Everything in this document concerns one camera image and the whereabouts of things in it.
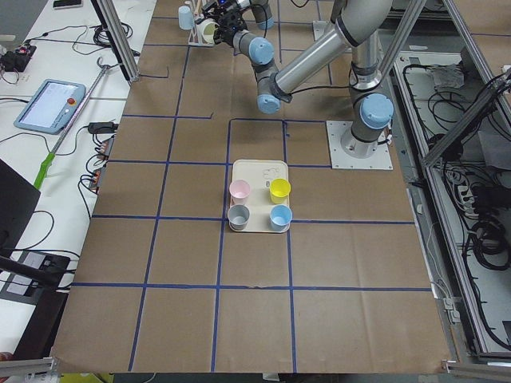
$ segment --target red object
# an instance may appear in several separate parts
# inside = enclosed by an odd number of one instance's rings
[[[0,353],[0,361],[12,361],[13,354],[12,353]],[[0,383],[3,383],[9,379],[9,377],[0,377]]]

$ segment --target beige tray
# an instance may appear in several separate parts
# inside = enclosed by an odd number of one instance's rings
[[[284,233],[275,231],[270,224],[270,211],[275,204],[270,199],[270,182],[275,178],[288,179],[287,164],[274,160],[237,160],[232,166],[232,179],[245,180],[251,188],[245,206],[250,210],[250,219],[241,232]],[[283,203],[289,207],[289,197]]]

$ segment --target pink cup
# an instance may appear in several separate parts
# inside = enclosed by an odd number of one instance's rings
[[[250,195],[250,185],[245,180],[233,180],[229,185],[229,193],[235,205],[245,205]]]

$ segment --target green handle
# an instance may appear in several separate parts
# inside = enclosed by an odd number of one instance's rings
[[[53,159],[55,158],[55,153],[48,153],[48,156],[44,161],[41,162],[41,167],[39,168],[38,176],[35,178],[34,187],[38,190],[41,189],[42,181],[46,178],[46,174],[48,174],[48,169],[50,168]]]

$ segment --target gray cup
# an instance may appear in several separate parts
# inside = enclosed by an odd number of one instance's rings
[[[232,230],[241,231],[247,227],[250,211],[244,205],[232,205],[227,212],[227,218]]]

